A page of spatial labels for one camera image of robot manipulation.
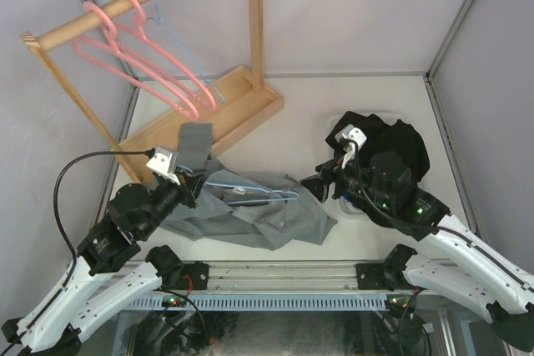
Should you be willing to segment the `grey shirt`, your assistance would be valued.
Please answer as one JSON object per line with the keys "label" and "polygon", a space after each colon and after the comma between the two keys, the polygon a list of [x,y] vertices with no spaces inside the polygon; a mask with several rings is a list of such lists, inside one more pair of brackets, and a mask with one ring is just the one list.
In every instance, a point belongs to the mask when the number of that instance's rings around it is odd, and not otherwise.
{"label": "grey shirt", "polygon": [[178,206],[162,227],[191,240],[208,238],[271,251],[297,240],[321,245],[337,224],[312,195],[292,177],[261,173],[246,177],[226,168],[212,157],[214,140],[209,123],[186,123],[179,130],[176,165],[189,171],[205,170],[206,181],[297,192],[289,202],[228,205],[239,200],[228,190],[204,185],[196,208]]}

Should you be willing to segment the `light blue wire hanger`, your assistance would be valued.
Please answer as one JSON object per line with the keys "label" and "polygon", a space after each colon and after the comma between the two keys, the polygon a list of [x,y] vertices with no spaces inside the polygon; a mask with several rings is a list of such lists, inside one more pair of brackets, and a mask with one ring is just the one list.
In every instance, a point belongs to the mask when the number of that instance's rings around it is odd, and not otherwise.
{"label": "light blue wire hanger", "polygon": [[297,192],[291,190],[271,189],[227,183],[213,183],[210,181],[206,181],[204,184],[211,188],[228,190],[232,194],[239,196],[239,200],[225,201],[225,203],[228,205],[289,202],[298,200],[300,198]]}
{"label": "light blue wire hanger", "polygon": [[164,20],[164,16],[161,12],[159,0],[155,1],[155,12],[156,15],[154,17],[147,17],[147,19],[158,26],[160,26],[173,40],[174,42],[179,46],[180,50],[183,52],[183,54],[187,57],[187,59],[191,62],[195,72],[197,73],[199,79],[206,85],[209,85],[215,92],[215,100],[220,104],[226,104],[226,99],[224,95],[220,92],[220,90],[217,88],[217,86],[214,84],[213,80],[208,80],[206,76],[203,74],[202,69],[200,68],[197,60],[193,56],[193,54],[186,48],[184,42],[180,39],[178,33],[174,31]]}

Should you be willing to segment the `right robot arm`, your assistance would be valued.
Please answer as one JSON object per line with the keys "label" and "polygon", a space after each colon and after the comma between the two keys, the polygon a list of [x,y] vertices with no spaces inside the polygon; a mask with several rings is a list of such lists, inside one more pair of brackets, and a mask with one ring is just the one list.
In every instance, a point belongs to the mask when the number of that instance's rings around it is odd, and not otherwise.
{"label": "right robot arm", "polygon": [[384,259],[389,286],[429,289],[470,309],[513,348],[533,350],[532,273],[499,254],[443,202],[420,189],[397,154],[378,153],[365,168],[358,154],[343,155],[318,165],[301,184],[320,202],[349,194],[373,223],[417,242],[417,248],[395,246]]}

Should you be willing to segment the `pink hanger of plaid shirt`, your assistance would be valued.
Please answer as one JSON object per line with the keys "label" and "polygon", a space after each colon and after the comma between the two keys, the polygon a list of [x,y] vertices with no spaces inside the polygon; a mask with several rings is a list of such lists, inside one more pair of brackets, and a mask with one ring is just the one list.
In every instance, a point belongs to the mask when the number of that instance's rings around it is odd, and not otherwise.
{"label": "pink hanger of plaid shirt", "polygon": [[138,39],[141,43],[154,50],[157,54],[165,58],[170,64],[180,70],[199,90],[194,92],[192,89],[186,87],[182,82],[175,78],[172,74],[159,67],[157,64],[152,63],[147,58],[141,56],[135,52],[132,48],[129,48],[124,43],[116,40],[117,54],[123,58],[127,63],[131,63],[138,69],[145,72],[155,81],[164,85],[170,92],[180,98],[180,103],[173,103],[169,98],[164,95],[156,93],[151,87],[146,87],[145,90],[152,93],[154,96],[171,105],[180,113],[188,116],[196,121],[199,118],[199,111],[194,106],[192,101],[202,105],[204,108],[214,111],[217,108],[217,101],[206,86],[207,81],[203,78],[197,78],[191,71],[189,71],[185,65],[183,65],[178,59],[176,59],[171,53],[167,52],[164,48],[159,46],[156,42],[148,38],[144,25],[148,20],[156,22],[163,28],[167,28],[164,23],[154,18],[148,18],[145,14],[143,7],[138,0],[128,0],[133,6],[134,15],[133,23],[134,27],[130,27],[124,24],[115,24],[114,32],[120,30],[127,33],[133,38]]}

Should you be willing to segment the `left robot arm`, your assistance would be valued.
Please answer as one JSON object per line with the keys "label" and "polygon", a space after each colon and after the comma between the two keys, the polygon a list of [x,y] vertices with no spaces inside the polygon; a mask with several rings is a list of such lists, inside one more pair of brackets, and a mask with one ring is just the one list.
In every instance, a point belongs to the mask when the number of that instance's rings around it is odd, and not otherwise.
{"label": "left robot arm", "polygon": [[152,189],[140,183],[122,186],[43,301],[27,316],[2,325],[8,345],[21,345],[22,355],[74,355],[100,325],[140,295],[179,286],[184,264],[170,246],[161,245],[126,278],[99,291],[178,206],[195,208],[205,180],[203,172],[179,171],[174,179],[159,178]]}

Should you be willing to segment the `wooden clothes rack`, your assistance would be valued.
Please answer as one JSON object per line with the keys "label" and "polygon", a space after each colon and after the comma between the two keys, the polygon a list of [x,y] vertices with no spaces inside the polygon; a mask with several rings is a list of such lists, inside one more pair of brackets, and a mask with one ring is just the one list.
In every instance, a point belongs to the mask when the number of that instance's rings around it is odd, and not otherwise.
{"label": "wooden clothes rack", "polygon": [[[151,0],[138,1],[146,3]],[[240,65],[216,80],[215,85],[228,96],[228,100],[214,111],[202,111],[199,114],[200,123],[210,123],[213,126],[212,154],[214,156],[219,156],[231,148],[285,105],[283,96],[264,81],[263,20],[263,0],[249,0],[252,65],[251,67]],[[85,13],[38,37],[26,32],[21,34],[20,38],[45,65],[60,87],[103,135],[112,149],[127,150],[141,144],[169,144],[172,132],[186,122],[186,119],[179,116],[178,112],[169,111],[134,135],[118,142],[48,55],[49,50],[65,44],[75,34],[86,33],[96,26],[96,18],[90,13]]]}

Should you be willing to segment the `black shirt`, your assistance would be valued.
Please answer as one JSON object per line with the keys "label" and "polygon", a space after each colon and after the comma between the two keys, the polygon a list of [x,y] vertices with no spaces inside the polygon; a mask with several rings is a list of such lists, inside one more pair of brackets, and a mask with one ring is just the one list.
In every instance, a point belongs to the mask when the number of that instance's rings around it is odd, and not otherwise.
{"label": "black shirt", "polygon": [[341,147],[335,140],[335,135],[350,124],[361,129],[367,137],[359,157],[362,168],[368,168],[370,159],[376,154],[393,152],[411,170],[412,180],[416,183],[430,170],[430,159],[424,140],[414,127],[400,119],[390,125],[376,114],[365,116],[346,112],[325,139],[336,152],[339,152]]}

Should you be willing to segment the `blue plaid shirt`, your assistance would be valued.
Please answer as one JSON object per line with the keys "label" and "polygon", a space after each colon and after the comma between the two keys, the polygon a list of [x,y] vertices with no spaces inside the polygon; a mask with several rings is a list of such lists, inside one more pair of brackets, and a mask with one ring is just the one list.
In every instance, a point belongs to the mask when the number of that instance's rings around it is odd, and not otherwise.
{"label": "blue plaid shirt", "polygon": [[341,168],[342,159],[344,156],[343,151],[334,151],[335,160],[335,179],[334,179],[334,199],[339,199],[343,205],[343,208],[347,213],[359,213],[360,206],[353,191],[357,187],[355,184],[355,169],[352,164],[349,163],[346,169]]}

